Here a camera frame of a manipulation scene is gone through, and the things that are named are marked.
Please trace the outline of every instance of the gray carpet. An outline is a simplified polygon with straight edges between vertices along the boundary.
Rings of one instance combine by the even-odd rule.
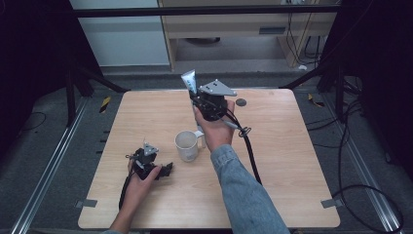
[[[297,77],[297,74],[282,75],[276,73],[227,73],[201,74],[200,84],[218,78],[232,88],[240,87],[277,87],[284,85]],[[183,89],[179,76],[134,76],[117,79],[116,82],[126,88],[142,89]],[[72,142],[61,161],[55,178],[41,204],[37,215],[31,224],[32,232],[65,233],[64,230],[78,231],[77,225],[80,209],[75,208],[75,202],[85,199],[92,182],[94,171],[100,158],[97,151],[103,150],[109,131],[122,95],[116,94],[105,87],[94,83],[95,92],[89,98],[85,116],[72,139]],[[326,107],[317,107],[308,101],[307,91],[314,87],[307,85],[295,91],[297,102],[306,123],[331,118]],[[103,99],[111,96],[105,113],[98,110]],[[12,160],[2,165],[0,177],[0,229],[10,229],[17,220],[25,203],[29,199],[37,181],[48,164],[53,151],[61,137],[66,124],[65,91],[42,97],[36,102],[33,111],[46,114],[47,118],[39,127],[23,131],[11,148],[9,154]],[[374,174],[383,191],[389,193],[397,201],[405,218],[405,233],[413,233],[413,184],[404,170],[395,165],[389,165],[384,159],[384,152],[377,137],[375,137],[368,121],[355,113],[350,118],[350,131],[357,147]],[[27,128],[35,127],[42,122],[41,115],[33,114]],[[334,125],[318,131],[310,131],[313,144],[338,146],[340,134]],[[330,191],[338,190],[337,177],[337,148],[315,146],[323,173]],[[343,183],[344,185],[360,183],[357,171],[350,157],[343,154]],[[348,205],[365,219],[369,224],[383,228],[371,202],[363,190],[346,193]],[[345,208],[338,209],[341,224],[334,230],[301,230],[304,233],[372,233],[366,227],[356,222]]]

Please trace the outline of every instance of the tripod leg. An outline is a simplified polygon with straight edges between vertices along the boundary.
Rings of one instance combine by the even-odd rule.
[[[78,70],[79,70],[79,72],[81,72],[82,74],[84,74],[84,75],[86,75],[86,76],[94,79],[95,81],[99,82],[100,84],[108,87],[109,89],[111,89],[111,90],[113,90],[113,91],[115,91],[115,92],[117,92],[117,93],[125,93],[125,92],[129,91],[128,89],[124,89],[124,88],[122,88],[122,87],[119,87],[119,86],[113,84],[112,82],[104,79],[103,77],[98,76],[98,75],[92,73],[91,71],[89,71],[88,69],[86,69],[86,68],[84,68],[84,67],[79,67]]]

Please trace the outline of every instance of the cabinet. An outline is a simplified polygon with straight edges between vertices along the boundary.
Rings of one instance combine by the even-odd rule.
[[[305,0],[303,4],[335,3],[331,0]],[[199,7],[199,6],[247,6],[279,5],[282,0],[158,0],[160,7]],[[177,40],[180,38],[213,38],[243,36],[273,36],[278,38],[290,66],[296,64],[294,54],[287,44],[292,40],[300,53],[308,36],[328,35],[335,13],[322,14],[240,14],[240,15],[202,15],[202,16],[165,16],[162,17],[169,61],[175,63]]]

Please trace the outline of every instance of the small dark object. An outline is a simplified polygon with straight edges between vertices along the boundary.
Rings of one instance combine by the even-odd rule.
[[[237,106],[246,106],[246,100],[243,99],[243,98],[238,98],[238,99],[235,101],[235,104],[236,104]]]

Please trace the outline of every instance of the metal bracket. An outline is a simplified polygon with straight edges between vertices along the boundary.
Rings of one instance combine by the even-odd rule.
[[[97,200],[89,200],[85,199],[84,201],[77,201],[75,203],[75,208],[83,208],[83,207],[96,207]]]
[[[337,199],[337,200],[334,200],[334,199],[324,200],[324,201],[321,201],[321,204],[322,204],[322,206],[323,206],[325,209],[330,208],[330,207],[339,208],[339,207],[344,206],[344,202],[343,202],[341,199]]]

